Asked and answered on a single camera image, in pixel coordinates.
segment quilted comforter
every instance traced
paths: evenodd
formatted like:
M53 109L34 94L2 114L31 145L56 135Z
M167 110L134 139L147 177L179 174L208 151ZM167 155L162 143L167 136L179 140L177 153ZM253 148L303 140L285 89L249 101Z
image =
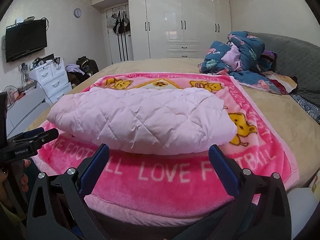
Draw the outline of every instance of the quilted comforter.
M77 139L129 153L177 155L231 141L237 127L206 89L113 90L66 95L47 119Z

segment wall-mounted tv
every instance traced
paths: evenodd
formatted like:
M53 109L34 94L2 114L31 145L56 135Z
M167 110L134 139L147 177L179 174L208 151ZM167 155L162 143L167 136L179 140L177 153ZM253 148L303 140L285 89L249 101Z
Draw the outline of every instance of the wall-mounted tv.
M46 19L8 26L5 31L6 62L15 61L47 47Z

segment pink blanket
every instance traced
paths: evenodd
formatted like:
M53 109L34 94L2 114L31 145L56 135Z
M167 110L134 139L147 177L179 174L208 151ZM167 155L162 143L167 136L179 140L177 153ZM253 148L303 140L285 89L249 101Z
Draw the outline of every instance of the pink blanket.
M231 76L203 74L130 73L107 76L92 86L112 89L205 88L224 101L237 135L221 145L228 157L255 174L278 172L285 188L299 179L293 153L274 131L255 103ZM45 130L54 125L46 121ZM63 173L91 156L98 147L60 131L59 138L39 150L37 166L49 175ZM129 154L111 150L89 207L135 224L192 223L231 200L210 165L207 151L176 156Z

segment white wardrobe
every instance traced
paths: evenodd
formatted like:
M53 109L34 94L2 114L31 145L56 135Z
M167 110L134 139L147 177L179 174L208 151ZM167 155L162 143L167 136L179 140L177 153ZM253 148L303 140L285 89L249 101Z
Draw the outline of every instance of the white wardrobe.
M134 60L204 58L231 32L229 0L129 0L129 12Z
M229 0L129 0L134 60L203 58L231 32Z

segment white wall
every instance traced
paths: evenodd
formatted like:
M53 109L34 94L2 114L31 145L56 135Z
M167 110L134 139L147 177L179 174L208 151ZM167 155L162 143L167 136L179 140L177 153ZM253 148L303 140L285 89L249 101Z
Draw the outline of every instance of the white wall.
M320 25L305 0L230 0L233 31L273 33L320 46Z
M82 11L79 19L73 15L76 8ZM101 13L91 6L91 0L14 0L0 22L0 37L4 38L5 28L14 24L17 17L29 16L46 17L50 22L48 47L32 54L30 60L54 53L63 57L65 64L76 63L79 57L87 56L97 62L99 69L107 66ZM21 63L19 60L5 63L3 52L0 54L0 90L7 85L21 85L18 71Z

